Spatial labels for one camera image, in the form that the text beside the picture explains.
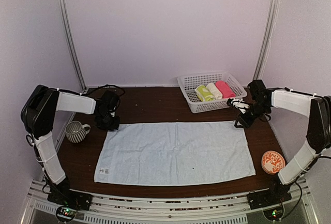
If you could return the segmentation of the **green patterned towel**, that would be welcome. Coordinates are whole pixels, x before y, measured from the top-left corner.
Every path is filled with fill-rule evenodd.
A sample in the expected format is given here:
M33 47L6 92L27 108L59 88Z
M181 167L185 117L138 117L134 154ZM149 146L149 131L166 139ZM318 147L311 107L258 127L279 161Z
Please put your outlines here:
M215 96L204 85L199 85L194 91L201 102L215 100Z

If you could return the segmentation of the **light blue towel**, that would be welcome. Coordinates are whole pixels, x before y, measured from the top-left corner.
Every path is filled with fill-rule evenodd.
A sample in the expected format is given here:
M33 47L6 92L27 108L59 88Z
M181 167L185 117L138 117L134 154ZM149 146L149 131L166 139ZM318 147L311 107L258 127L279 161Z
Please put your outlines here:
M107 133L94 181L190 186L253 175L245 132L233 121L138 123Z

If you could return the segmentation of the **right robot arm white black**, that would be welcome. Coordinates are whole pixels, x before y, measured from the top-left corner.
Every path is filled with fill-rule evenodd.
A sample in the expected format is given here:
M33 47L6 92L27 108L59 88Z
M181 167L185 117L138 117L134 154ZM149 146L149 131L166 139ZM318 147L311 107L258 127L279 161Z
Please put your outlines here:
M292 185L308 172L322 153L330 148L330 96L303 93L290 88L265 86L262 80L248 85L251 103L239 98L227 100L239 111L235 127L249 128L255 120L271 119L273 109L289 111L306 119L305 140L301 148L276 176L276 184L265 193L265 200L276 204L285 195L284 187Z

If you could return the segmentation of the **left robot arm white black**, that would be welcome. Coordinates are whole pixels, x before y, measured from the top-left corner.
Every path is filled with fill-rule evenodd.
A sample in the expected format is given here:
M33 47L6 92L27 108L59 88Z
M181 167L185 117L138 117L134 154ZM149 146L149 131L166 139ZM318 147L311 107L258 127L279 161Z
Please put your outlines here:
M94 115L97 128L115 131L120 118L115 114L121 95L111 91L111 85L100 98L89 93L77 93L66 89L37 85L21 111L21 121L27 131L26 140L33 147L36 159L41 165L55 198L62 205L74 201L69 179L63 170L53 142L53 124L57 112Z

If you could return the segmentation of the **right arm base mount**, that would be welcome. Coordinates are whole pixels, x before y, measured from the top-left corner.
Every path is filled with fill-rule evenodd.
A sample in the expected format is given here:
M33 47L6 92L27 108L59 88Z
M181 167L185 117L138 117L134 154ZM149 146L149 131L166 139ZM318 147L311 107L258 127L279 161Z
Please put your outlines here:
M255 210L291 200L290 188L290 185L272 184L269 189L248 193L250 209Z

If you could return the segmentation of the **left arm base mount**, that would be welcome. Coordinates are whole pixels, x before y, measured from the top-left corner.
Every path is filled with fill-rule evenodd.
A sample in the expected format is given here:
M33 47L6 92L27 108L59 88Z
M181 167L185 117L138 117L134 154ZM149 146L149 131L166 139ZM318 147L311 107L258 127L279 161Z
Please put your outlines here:
M74 210L88 211L93 196L70 189L70 183L63 181L60 184L51 184L47 200L58 205L66 206Z

